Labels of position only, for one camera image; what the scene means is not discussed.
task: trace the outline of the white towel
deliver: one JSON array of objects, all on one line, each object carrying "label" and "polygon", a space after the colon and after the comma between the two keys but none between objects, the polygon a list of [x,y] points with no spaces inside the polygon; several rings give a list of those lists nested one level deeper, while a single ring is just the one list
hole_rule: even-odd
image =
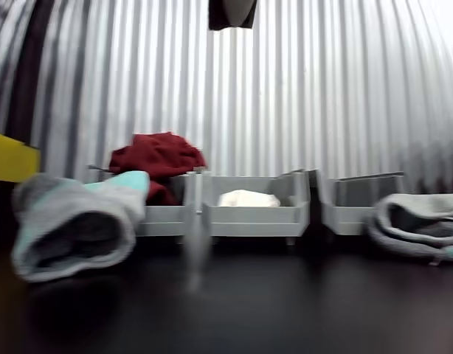
[{"label": "white towel", "polygon": [[280,207],[279,200],[273,195],[234,190],[220,195],[219,207]]}]

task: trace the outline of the gray blanket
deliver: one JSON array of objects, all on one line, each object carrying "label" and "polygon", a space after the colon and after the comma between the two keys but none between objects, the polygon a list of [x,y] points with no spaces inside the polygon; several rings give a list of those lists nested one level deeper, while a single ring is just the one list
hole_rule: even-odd
[{"label": "gray blanket", "polygon": [[388,251],[453,260],[453,194],[390,195],[376,204],[367,230]]},{"label": "gray blanket", "polygon": [[148,185],[141,171],[94,184],[40,173],[20,184],[13,196],[21,224],[12,253],[17,275],[41,282],[121,262],[145,216]]}]

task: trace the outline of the fabric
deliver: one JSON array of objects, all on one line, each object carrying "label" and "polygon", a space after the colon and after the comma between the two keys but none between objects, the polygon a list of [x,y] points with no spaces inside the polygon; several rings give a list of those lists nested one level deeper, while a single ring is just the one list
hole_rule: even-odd
[{"label": "fabric", "polygon": [[234,190],[220,195],[219,207],[280,207],[276,197],[249,190]]},{"label": "fabric", "polygon": [[40,173],[20,184],[13,195],[21,224],[15,272],[41,282],[121,262],[134,247],[148,186],[142,171],[87,185]]},{"label": "fabric", "polygon": [[252,28],[257,0],[209,0],[209,28]]},{"label": "fabric", "polygon": [[453,194],[394,194],[367,220],[373,241],[408,257],[453,260]]},{"label": "fabric", "polygon": [[137,134],[131,145],[112,153],[109,170],[113,173],[147,172],[151,185],[146,203],[178,205],[180,201],[170,191],[169,178],[205,165],[201,152],[180,136],[172,133]]}]

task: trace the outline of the light blue fabric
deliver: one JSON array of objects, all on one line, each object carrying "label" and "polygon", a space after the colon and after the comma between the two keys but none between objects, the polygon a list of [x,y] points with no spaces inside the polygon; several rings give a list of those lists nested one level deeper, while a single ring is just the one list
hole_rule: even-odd
[{"label": "light blue fabric", "polygon": [[145,192],[149,190],[150,178],[146,172],[129,171],[109,178],[104,182],[86,184],[86,187],[90,190],[97,190],[103,183],[113,184],[114,186],[130,187],[134,190],[141,190]]}]

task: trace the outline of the gray box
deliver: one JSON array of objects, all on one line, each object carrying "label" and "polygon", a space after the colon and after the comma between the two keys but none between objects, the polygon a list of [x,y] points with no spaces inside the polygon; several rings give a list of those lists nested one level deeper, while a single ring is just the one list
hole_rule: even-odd
[{"label": "gray box", "polygon": [[375,203],[394,193],[411,193],[403,173],[342,179],[317,174],[322,221],[337,235],[360,235]]},{"label": "gray box", "polygon": [[[305,171],[278,178],[223,177],[202,173],[202,224],[210,236],[299,237],[309,222],[310,191]],[[279,207],[218,206],[220,196],[233,190],[275,195]]]},{"label": "gray box", "polygon": [[146,206],[146,218],[136,236],[182,236],[186,235],[196,217],[196,180],[200,175],[191,172],[183,176],[172,177],[170,188],[179,206]]}]

